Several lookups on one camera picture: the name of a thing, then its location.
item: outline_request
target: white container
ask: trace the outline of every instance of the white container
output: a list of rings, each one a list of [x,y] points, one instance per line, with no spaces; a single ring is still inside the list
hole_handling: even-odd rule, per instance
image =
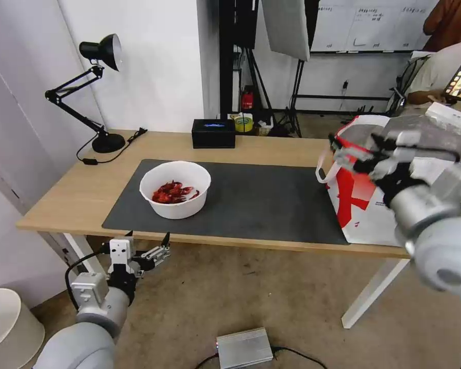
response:
[[[173,180],[181,182],[184,187],[194,187],[195,190],[200,191],[200,194],[192,200],[177,204],[161,204],[152,201],[154,192]],[[170,161],[156,166],[143,176],[140,182],[140,193],[161,217],[183,219],[198,213],[205,205],[210,183],[210,174],[204,167],[189,161]]]
[[[0,288],[0,369],[18,369],[37,353],[45,328],[17,292]]]

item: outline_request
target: table leg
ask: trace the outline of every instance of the table leg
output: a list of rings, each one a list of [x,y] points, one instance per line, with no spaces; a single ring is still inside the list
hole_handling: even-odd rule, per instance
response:
[[[367,311],[387,286],[403,270],[409,259],[386,259],[360,295],[342,317],[343,328],[350,329]]]
[[[73,250],[75,251],[79,259],[93,252],[85,236],[72,235],[70,233],[63,234],[65,235],[67,241],[72,246]],[[87,259],[83,262],[83,264],[91,273],[105,274],[105,271],[99,263],[99,260],[97,260],[97,257]]]

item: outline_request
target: lamp shade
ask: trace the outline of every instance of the lamp shade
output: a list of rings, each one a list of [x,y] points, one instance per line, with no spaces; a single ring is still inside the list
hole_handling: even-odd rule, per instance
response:
[[[116,33],[103,38],[99,43],[81,42],[80,54],[89,60],[102,60],[108,67],[119,71],[121,69],[121,44]]]

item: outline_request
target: black box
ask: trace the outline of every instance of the black box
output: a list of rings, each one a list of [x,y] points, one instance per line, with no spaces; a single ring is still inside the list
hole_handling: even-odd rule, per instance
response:
[[[191,136],[193,149],[236,147],[236,126],[232,119],[195,119]]]

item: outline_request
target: lamp base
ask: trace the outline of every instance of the lamp base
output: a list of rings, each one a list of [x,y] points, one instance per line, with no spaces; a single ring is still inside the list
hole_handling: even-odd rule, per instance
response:
[[[115,152],[124,146],[124,137],[117,133],[98,136],[92,141],[92,149],[101,154]]]

